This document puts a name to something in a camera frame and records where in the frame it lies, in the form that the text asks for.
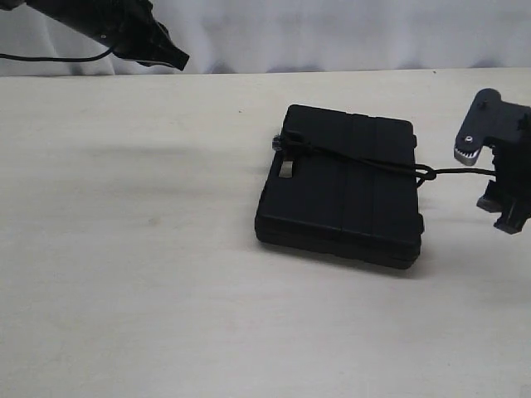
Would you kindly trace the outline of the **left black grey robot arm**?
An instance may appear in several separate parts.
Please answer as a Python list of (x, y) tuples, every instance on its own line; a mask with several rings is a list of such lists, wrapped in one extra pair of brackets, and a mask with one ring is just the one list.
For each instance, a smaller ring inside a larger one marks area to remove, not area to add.
[(21, 5), (107, 47), (100, 56), (58, 58), (58, 62), (91, 62), (109, 54), (142, 66), (184, 70), (190, 55), (173, 43), (168, 29), (153, 16), (150, 1), (2, 1), (1, 9)]

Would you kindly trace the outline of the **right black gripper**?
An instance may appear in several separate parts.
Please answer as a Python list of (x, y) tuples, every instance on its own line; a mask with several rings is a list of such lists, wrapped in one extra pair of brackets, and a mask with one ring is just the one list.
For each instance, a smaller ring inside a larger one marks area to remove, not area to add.
[(496, 229), (518, 234), (530, 218), (530, 190), (522, 188), (530, 186), (530, 108), (501, 101), (485, 145), (493, 154), (498, 181), (489, 180), (476, 205), (501, 214), (494, 223)]

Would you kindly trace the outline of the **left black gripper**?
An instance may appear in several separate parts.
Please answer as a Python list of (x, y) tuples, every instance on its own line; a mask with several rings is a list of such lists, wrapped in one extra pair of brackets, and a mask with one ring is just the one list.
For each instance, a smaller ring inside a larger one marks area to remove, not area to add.
[(99, 1), (99, 43), (127, 61), (184, 70), (189, 54), (168, 44), (150, 1)]

